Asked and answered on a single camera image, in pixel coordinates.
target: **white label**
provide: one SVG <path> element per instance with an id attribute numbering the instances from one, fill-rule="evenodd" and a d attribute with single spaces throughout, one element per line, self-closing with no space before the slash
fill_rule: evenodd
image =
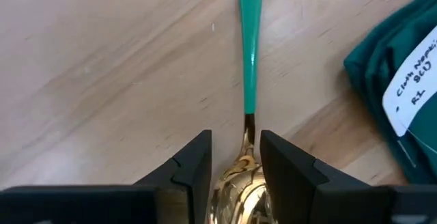
<path id="1" fill-rule="evenodd" d="M 397 70 L 382 106 L 397 136 L 403 136 L 421 107 L 437 92 L 437 27 Z"/>

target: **wood grain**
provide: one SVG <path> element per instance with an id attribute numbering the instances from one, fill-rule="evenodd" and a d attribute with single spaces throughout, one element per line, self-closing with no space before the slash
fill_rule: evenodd
<path id="1" fill-rule="evenodd" d="M 258 129 L 401 182 L 342 61 L 409 1 L 264 0 Z M 130 184 L 208 128 L 215 173 L 237 154 L 238 0 L 0 0 L 0 12 L 0 187 Z M 364 170 L 374 157 L 383 172 Z"/>

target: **wooden table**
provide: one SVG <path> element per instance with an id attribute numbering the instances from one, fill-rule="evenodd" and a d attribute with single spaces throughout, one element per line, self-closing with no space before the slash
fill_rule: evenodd
<path id="1" fill-rule="evenodd" d="M 258 129 L 371 184 L 399 168 L 343 59 L 411 0 L 264 0 Z M 242 138 L 238 0 L 0 0 L 0 187 L 130 184 L 203 129 Z"/>

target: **spoon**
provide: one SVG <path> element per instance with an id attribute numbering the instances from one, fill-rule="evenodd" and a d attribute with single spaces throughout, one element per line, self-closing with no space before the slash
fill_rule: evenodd
<path id="1" fill-rule="evenodd" d="M 244 135 L 234 165 L 216 182 L 209 224 L 274 223 L 262 166 L 255 160 L 257 49 L 262 0 L 240 0 L 243 37 Z"/>

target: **green handle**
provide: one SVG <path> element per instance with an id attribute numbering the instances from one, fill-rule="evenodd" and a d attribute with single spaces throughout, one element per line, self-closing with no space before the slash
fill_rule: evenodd
<path id="1" fill-rule="evenodd" d="M 257 97 L 259 19 L 262 0 L 240 0 L 243 36 L 244 113 L 254 114 Z"/>

